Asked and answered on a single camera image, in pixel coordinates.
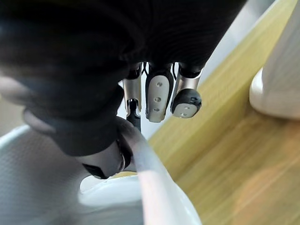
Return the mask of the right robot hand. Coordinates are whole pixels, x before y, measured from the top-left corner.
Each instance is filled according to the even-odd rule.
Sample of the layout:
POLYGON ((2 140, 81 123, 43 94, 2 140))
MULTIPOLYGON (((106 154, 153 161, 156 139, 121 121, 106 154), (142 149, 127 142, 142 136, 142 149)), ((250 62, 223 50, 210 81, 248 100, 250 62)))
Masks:
POLYGON ((202 69, 243 0, 3 0, 0 93, 24 120, 101 179, 128 168, 117 110, 140 126, 169 106, 191 118, 202 69))

